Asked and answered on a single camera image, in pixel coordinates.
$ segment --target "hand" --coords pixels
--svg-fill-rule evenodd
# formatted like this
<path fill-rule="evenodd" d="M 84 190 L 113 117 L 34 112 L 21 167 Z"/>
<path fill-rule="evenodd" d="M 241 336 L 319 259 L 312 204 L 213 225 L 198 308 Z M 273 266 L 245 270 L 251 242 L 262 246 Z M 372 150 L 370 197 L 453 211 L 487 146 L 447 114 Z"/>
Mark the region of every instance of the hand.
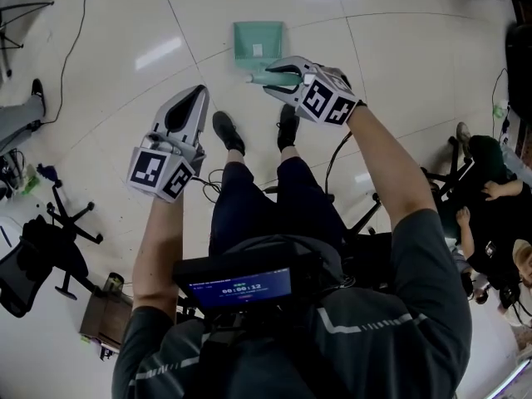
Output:
<path fill-rule="evenodd" d="M 489 195 L 489 197 L 485 199 L 486 201 L 493 201 L 502 196 L 502 190 L 502 185 L 490 180 L 484 184 L 482 192 Z"/>
<path fill-rule="evenodd" d="M 456 213 L 456 222 L 461 228 L 469 226 L 470 219 L 471 213 L 467 207 L 459 209 L 458 213 Z"/>

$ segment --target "chair backrest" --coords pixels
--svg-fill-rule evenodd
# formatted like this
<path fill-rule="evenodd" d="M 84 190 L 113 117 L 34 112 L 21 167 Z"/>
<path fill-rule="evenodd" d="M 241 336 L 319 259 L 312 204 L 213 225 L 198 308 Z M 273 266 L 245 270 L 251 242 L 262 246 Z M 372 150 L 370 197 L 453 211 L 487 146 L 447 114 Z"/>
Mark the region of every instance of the chair backrest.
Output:
<path fill-rule="evenodd" d="M 32 308 L 37 291 L 52 272 L 52 265 L 21 238 L 20 243 L 0 260 L 0 304 L 17 318 Z"/>

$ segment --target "black shoe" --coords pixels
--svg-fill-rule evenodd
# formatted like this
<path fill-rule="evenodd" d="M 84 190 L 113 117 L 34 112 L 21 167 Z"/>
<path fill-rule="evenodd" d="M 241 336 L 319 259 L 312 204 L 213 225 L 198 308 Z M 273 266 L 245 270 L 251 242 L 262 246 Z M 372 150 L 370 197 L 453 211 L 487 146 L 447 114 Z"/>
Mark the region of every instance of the black shoe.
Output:
<path fill-rule="evenodd" d="M 42 109 L 44 110 L 42 112 L 42 116 L 45 116 L 47 114 L 47 104 L 44 101 L 44 90 L 42 89 L 42 83 L 38 78 L 33 80 L 33 83 L 32 83 L 32 96 L 33 95 L 37 95 L 41 98 Z"/>
<path fill-rule="evenodd" d="M 279 133 L 277 136 L 277 146 L 283 151 L 287 146 L 293 146 L 296 140 L 296 133 L 299 127 L 299 117 L 296 116 L 296 110 L 293 106 L 285 104 L 281 110 L 281 119 L 277 123 Z"/>
<path fill-rule="evenodd" d="M 213 128 L 216 135 L 224 142 L 227 150 L 237 150 L 240 154 L 246 155 L 244 141 L 225 112 L 218 111 L 214 113 Z"/>

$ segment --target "gray pants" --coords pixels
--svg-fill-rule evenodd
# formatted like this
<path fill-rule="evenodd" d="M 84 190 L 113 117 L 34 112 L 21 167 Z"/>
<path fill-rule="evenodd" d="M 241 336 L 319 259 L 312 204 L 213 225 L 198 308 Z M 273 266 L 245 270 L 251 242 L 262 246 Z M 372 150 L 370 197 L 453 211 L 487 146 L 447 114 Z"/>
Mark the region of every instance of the gray pants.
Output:
<path fill-rule="evenodd" d="M 0 156 L 23 143 L 32 131 L 28 124 L 41 120 L 44 107 L 40 96 L 30 96 L 26 103 L 0 108 Z"/>

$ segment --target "chair wheel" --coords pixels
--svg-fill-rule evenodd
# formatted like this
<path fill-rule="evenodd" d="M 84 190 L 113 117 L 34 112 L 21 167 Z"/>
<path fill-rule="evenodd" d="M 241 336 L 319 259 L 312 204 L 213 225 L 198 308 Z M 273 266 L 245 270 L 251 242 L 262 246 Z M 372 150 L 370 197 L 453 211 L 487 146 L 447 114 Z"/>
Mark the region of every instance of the chair wheel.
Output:
<path fill-rule="evenodd" d="M 58 293 L 61 293 L 65 297 L 68 297 L 70 300 L 77 300 L 77 297 L 74 294 L 72 294 L 72 293 L 70 293 L 68 291 L 65 291 L 63 288 L 56 287 L 56 291 Z"/>

